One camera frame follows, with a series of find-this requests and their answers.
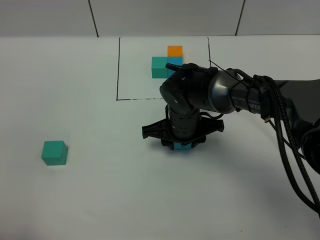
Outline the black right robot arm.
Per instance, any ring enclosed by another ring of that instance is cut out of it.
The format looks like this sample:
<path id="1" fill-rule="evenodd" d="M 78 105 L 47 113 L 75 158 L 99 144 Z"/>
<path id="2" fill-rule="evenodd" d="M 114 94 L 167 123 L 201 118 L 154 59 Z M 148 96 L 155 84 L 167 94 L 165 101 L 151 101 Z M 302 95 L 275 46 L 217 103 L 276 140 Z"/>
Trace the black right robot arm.
<path id="1" fill-rule="evenodd" d="M 142 128 L 143 138 L 161 140 L 170 149 L 174 144 L 194 148 L 206 136 L 224 130 L 219 115 L 246 110 L 267 120 L 274 116 L 272 87 L 266 76 L 250 77 L 239 69 L 219 70 L 193 63 L 167 63 L 173 74 L 160 86 L 166 102 L 165 118 Z M 284 99 L 289 129 L 304 159 L 320 170 L 320 82 L 319 80 L 277 80 Z"/>

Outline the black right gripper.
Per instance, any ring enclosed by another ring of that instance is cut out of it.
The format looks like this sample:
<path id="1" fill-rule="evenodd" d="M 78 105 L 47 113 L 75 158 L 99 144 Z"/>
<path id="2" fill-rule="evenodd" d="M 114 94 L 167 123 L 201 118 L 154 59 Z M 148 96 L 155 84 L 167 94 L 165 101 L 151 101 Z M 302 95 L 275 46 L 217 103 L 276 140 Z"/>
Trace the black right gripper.
<path id="1" fill-rule="evenodd" d="M 221 116 L 213 117 L 207 112 L 194 108 L 186 114 L 165 107 L 165 118 L 142 127 L 142 137 L 161 140 L 163 147 L 174 150 L 174 143 L 189 144 L 195 148 L 206 142 L 207 135 L 223 132 L 224 122 Z"/>

